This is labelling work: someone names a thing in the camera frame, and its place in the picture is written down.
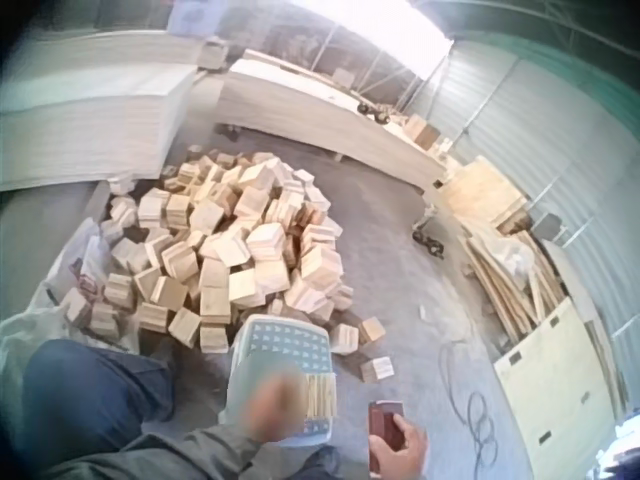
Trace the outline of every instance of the corrugated metal wall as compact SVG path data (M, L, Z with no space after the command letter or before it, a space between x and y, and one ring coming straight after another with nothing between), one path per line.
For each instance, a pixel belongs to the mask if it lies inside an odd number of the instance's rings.
M456 138L479 111L457 155L486 156L531 198L534 218L563 219L559 243L601 311L640 406L640 143L602 104L526 55L463 41L441 68L408 112Z

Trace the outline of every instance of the gray sleeve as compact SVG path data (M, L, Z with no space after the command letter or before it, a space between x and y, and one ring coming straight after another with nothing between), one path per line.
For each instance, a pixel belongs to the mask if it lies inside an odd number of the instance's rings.
M65 462L47 479L237 479L261 444L237 427L195 430L182 441L147 434L117 453L89 455Z

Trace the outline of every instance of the hand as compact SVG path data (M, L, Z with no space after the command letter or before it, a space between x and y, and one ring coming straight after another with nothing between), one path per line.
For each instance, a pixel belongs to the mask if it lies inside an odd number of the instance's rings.
M278 375L265 380L249 400L244 423L249 436L258 442L278 442L302 429L299 378Z
M383 480L420 478L429 446L427 434L400 415L394 415L393 421L404 434L405 446L402 450L394 452L382 438L376 435L369 437L369 448L380 463L380 476Z

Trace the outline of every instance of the mobile phone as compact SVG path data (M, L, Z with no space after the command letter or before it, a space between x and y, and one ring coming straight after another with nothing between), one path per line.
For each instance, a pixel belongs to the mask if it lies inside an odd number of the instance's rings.
M404 416L402 402L382 400L369 404L369 435L382 438L394 452L404 447L404 434L393 420L395 414ZM380 478L378 459L369 451L369 472L373 478Z

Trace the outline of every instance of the knee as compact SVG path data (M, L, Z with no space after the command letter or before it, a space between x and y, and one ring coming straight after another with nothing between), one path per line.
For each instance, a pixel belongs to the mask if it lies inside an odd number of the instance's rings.
M33 354L24 374L27 395L53 400L65 379L76 377L87 368L88 347L67 339L49 340Z

